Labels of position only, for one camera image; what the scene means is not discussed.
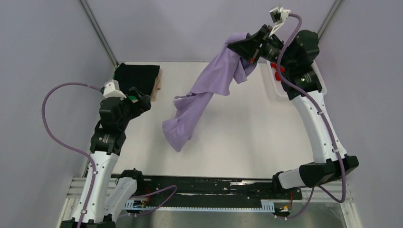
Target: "gray wall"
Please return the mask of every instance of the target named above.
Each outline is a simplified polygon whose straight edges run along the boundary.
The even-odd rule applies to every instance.
[[[55,227],[84,159],[47,135],[40,107],[63,82],[101,86],[112,74],[77,0],[0,1],[0,227]],[[88,150],[102,95],[70,86],[49,99],[49,126]]]
[[[88,0],[118,61],[210,61],[233,32],[272,25],[278,0]],[[282,0],[317,31],[333,0]],[[278,32],[289,36],[297,21]]]
[[[403,1],[345,1],[317,62],[337,135],[360,166],[348,176],[366,228],[401,227]]]

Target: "wire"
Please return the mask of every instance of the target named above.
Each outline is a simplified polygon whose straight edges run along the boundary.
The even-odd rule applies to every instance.
[[[327,120],[325,113],[322,111],[322,109],[320,108],[319,104],[314,100],[313,97],[311,97],[307,92],[305,92],[303,89],[299,88],[298,86],[292,84],[290,81],[288,81],[283,74],[281,73],[280,70],[280,65],[281,65],[281,60],[283,58],[283,55],[287,49],[287,47],[290,45],[290,43],[292,42],[292,40],[294,39],[295,35],[298,33],[299,29],[301,28],[302,25],[302,18],[301,16],[299,16],[298,14],[294,14],[294,13],[290,13],[289,14],[290,17],[293,18],[297,18],[298,19],[298,25],[295,28],[295,30],[293,31],[293,33],[291,34],[291,36],[288,38],[288,40],[285,42],[284,47],[281,49],[280,55],[278,56],[278,61],[277,61],[277,72],[279,72],[279,76],[281,78],[281,81],[283,81],[284,83],[286,83],[288,86],[294,88],[295,90],[297,90],[298,92],[302,93],[304,96],[306,96],[311,102],[312,104],[316,107],[318,113],[320,113],[320,116],[323,119],[323,122],[326,125],[326,129],[329,132],[329,136],[330,136],[330,140],[332,141],[332,145],[336,154],[336,157],[339,161],[340,164],[340,169],[341,169],[341,179],[342,179],[342,197],[341,199],[337,199],[336,197],[334,197],[329,191],[327,191],[325,188],[323,188],[322,186],[319,186],[320,189],[322,189],[326,194],[328,194],[332,199],[334,199],[336,202],[338,203],[343,203],[345,201],[345,192],[346,192],[346,187],[345,187],[345,170],[344,170],[344,164],[343,164],[343,160],[340,156],[340,153],[337,151],[337,143],[336,143],[336,139],[335,136],[333,134],[332,128],[329,124],[329,121]]]
[[[168,186],[168,187],[166,187],[166,188],[163,188],[163,189],[161,189],[161,190],[158,190],[158,191],[155,191],[155,192],[152,192],[152,193],[148,193],[148,194],[141,195],[141,196],[132,196],[132,197],[130,197],[130,199],[142,198],[142,197],[149,197],[149,196],[158,194],[158,193],[160,193],[160,192],[166,191],[166,190],[171,189],[171,188],[175,188],[175,190],[174,190],[174,191],[170,194],[170,196],[168,196],[160,205],[158,205],[157,207],[153,208],[152,210],[146,211],[146,212],[141,213],[141,214],[135,214],[134,216],[137,217],[137,216],[147,215],[147,214],[153,213],[154,211],[158,210],[158,209],[159,209],[160,207],[162,207],[170,198],[172,198],[172,196],[173,196],[173,195],[176,193],[176,191],[178,190],[178,187],[177,187],[176,185],[171,185],[171,186]],[[121,215],[121,216],[119,216],[119,218],[120,218],[120,217],[125,217],[125,216],[130,216],[130,215],[132,215],[132,213],[128,213],[128,214],[125,214],[125,215]]]
[[[309,198],[308,198],[307,203],[306,203],[305,206],[302,208],[302,210],[298,212],[298,214],[293,215],[293,216],[288,216],[288,217],[283,217],[283,216],[277,216],[277,215],[276,215],[276,216],[274,216],[274,218],[279,218],[279,219],[281,219],[281,220],[288,220],[288,219],[296,219],[296,218],[298,218],[299,216],[301,216],[302,213],[304,213],[305,210],[308,208],[308,205],[309,205],[309,203],[311,202],[312,196],[314,195],[314,188],[315,188],[315,187],[312,188],[312,191],[311,191],[311,194],[309,195]]]
[[[87,84],[79,83],[79,82],[68,82],[68,83],[63,83],[63,84],[61,84],[61,85],[58,85],[58,86],[54,87],[53,89],[51,89],[51,90],[48,92],[48,94],[46,94],[45,99],[43,99],[42,109],[41,109],[43,125],[45,126],[45,129],[46,129],[46,132],[48,133],[48,135],[49,135],[55,142],[57,142],[58,144],[60,144],[61,146],[65,147],[65,148],[67,148],[67,149],[70,149],[70,150],[72,150],[72,151],[75,151],[75,152],[77,152],[77,153],[79,153],[79,154],[82,154],[82,155],[84,155],[85,157],[87,157],[87,158],[89,159],[89,162],[90,162],[91,165],[92,165],[93,171],[96,171],[95,162],[94,162],[94,160],[91,158],[91,156],[90,156],[89,154],[87,154],[86,152],[84,152],[84,151],[82,151],[82,150],[80,150],[80,149],[74,148],[74,147],[69,146],[69,145],[63,143],[62,141],[60,141],[60,140],[59,140],[58,138],[56,138],[56,137],[52,134],[52,132],[49,130],[48,123],[46,122],[45,106],[46,106],[46,102],[47,102],[48,99],[49,99],[49,96],[50,96],[53,92],[55,92],[57,89],[59,89],[59,88],[61,88],[61,87],[64,87],[64,86],[69,86],[69,85],[85,86],[85,87],[89,87],[89,88],[91,88],[91,89],[94,89],[94,90],[98,90],[98,91],[99,91],[99,88],[96,87],[96,86],[87,85]],[[88,201],[89,201],[89,198],[90,198],[90,196],[91,196],[92,189],[94,188],[95,177],[96,177],[96,175],[93,173],[93,174],[92,174],[92,178],[91,178],[91,183],[90,183],[89,188],[88,188],[88,194],[87,194],[87,197],[86,197],[86,199],[85,199],[85,201],[84,201],[84,204],[83,204],[83,210],[86,210],[86,209],[87,209]],[[80,219],[78,220],[77,228],[80,228],[81,223],[82,223],[82,221],[83,221],[83,218],[84,218],[84,214],[81,213]]]

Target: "white table surface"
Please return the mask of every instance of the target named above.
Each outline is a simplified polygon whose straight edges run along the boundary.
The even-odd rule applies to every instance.
[[[229,96],[213,96],[181,152],[166,141],[161,123],[174,117],[173,98],[190,90],[207,63],[127,64],[160,65],[162,89],[151,110],[129,123],[114,173],[271,178],[313,161],[301,117],[290,101],[275,101],[266,64],[246,82],[233,81]]]

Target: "purple cloth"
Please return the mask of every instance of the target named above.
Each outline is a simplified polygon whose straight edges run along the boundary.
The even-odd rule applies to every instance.
[[[234,33],[225,42],[221,52],[207,65],[199,75],[186,96],[177,96],[173,101],[176,107],[175,118],[163,122],[166,140],[176,150],[191,139],[194,128],[202,116],[213,94],[230,94],[232,79],[239,84],[246,81],[256,64],[250,65],[227,45],[245,39],[247,33]]]

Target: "red component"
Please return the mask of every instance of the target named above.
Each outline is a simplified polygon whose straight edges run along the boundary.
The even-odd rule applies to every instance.
[[[278,75],[278,72],[277,72],[277,64],[275,64],[275,63],[270,63],[270,67],[271,68],[274,68],[275,70],[276,70],[276,73],[274,74],[274,77],[276,78],[276,80],[277,81],[281,81],[281,78],[280,78],[280,76]],[[286,70],[284,69],[284,68],[282,68],[282,67],[280,67],[280,72],[281,73],[283,73],[283,72],[285,72]]]

